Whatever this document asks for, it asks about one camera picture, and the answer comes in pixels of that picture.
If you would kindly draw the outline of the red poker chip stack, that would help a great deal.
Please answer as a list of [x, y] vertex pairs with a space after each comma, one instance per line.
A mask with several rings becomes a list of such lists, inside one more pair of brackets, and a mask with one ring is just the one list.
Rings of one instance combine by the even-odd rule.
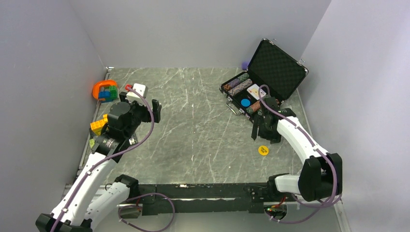
[[260, 110], [261, 108], [261, 103], [260, 101], [256, 101], [254, 104], [252, 104], [250, 107], [253, 108], [254, 113], [257, 112], [258, 110]]

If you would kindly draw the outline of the yellow dealer button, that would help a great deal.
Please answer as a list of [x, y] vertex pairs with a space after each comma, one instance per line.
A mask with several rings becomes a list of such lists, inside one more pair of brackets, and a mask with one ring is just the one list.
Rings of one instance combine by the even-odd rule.
[[264, 145], [262, 145], [262, 146], [260, 146], [260, 147], [258, 148], [258, 152], [259, 152], [259, 154], [262, 155], [262, 156], [267, 156], [267, 155], [269, 154], [269, 148], [266, 147], [266, 146], [264, 146]]

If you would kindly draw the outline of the blue round button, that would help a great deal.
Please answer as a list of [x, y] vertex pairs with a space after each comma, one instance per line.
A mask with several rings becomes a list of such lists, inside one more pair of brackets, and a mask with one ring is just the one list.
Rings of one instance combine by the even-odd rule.
[[249, 99], [242, 99], [240, 103], [243, 107], [247, 108], [250, 106], [251, 101]]

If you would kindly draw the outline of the purple poker chip stack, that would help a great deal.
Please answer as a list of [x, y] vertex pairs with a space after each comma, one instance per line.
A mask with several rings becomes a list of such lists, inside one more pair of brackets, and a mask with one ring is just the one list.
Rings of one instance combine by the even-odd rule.
[[230, 81], [229, 83], [227, 83], [226, 86], [225, 86], [225, 89], [230, 90], [230, 89], [234, 88], [235, 86], [237, 86], [240, 83], [241, 83], [241, 80], [239, 78], [236, 78], [236, 79]]

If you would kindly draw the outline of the black poker chip case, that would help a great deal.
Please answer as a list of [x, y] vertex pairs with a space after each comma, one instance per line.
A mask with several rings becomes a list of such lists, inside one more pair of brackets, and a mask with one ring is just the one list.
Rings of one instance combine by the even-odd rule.
[[255, 100], [247, 92], [247, 89], [235, 96], [230, 96], [228, 90], [225, 89], [227, 83], [243, 73], [249, 74], [249, 79], [253, 81], [253, 84], [267, 85], [269, 95], [274, 97], [278, 101], [278, 105], [281, 106], [302, 83], [308, 74], [308, 69], [275, 45], [273, 41], [262, 39], [249, 62], [248, 69], [227, 80], [219, 87], [220, 92], [224, 94], [228, 102], [239, 110], [238, 115], [244, 115], [252, 122], [257, 112], [249, 115], [246, 112], [247, 108], [243, 107], [240, 102], [242, 99], [249, 99], [250, 105], [252, 105], [258, 100]]

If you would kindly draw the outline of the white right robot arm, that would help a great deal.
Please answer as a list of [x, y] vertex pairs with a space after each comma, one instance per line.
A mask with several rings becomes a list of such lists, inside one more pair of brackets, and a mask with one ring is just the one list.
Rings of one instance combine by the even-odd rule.
[[280, 109], [274, 98], [266, 96], [247, 111], [253, 112], [252, 139], [257, 137], [278, 143], [284, 138], [302, 162], [298, 175], [276, 174], [266, 184], [267, 196], [280, 200], [286, 193], [299, 195], [305, 201], [335, 202], [342, 194], [342, 158], [328, 153], [304, 129], [289, 108]]

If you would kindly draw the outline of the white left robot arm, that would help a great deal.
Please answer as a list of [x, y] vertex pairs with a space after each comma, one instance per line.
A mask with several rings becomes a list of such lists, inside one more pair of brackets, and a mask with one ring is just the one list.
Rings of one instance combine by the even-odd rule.
[[92, 232], [120, 202], [138, 199], [138, 180], [120, 175], [97, 199], [97, 190], [116, 166], [122, 155], [135, 148], [130, 144], [135, 130], [142, 123], [159, 123], [161, 104], [152, 100], [152, 107], [137, 101], [121, 101], [111, 106], [101, 134], [80, 175], [61, 202], [49, 214], [40, 214], [35, 225], [41, 232]]

